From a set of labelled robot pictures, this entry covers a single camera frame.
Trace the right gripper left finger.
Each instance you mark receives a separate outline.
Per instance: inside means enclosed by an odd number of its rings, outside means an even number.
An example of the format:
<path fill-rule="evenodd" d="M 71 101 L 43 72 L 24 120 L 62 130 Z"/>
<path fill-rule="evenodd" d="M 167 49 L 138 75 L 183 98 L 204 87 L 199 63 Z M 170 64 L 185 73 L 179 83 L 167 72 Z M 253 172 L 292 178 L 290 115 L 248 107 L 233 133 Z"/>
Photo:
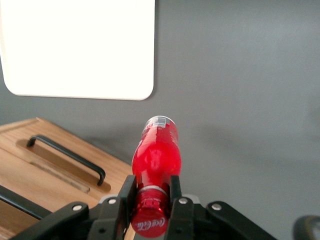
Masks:
<path fill-rule="evenodd" d="M 126 177 L 117 196 L 100 204 L 98 217 L 89 230 L 88 240 L 123 240 L 131 222 L 137 194 L 135 175 Z"/>

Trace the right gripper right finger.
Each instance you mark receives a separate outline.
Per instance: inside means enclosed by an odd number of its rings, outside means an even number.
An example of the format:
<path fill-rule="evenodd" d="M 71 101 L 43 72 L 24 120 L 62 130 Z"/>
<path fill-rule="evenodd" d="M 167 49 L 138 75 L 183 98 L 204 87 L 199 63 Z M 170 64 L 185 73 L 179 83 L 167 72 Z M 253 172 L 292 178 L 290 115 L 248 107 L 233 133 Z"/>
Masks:
<path fill-rule="evenodd" d="M 194 194 L 182 193 L 180 177 L 170 177 L 170 217 L 166 229 L 167 240 L 199 240 L 196 229 L 195 205 L 200 199 Z"/>

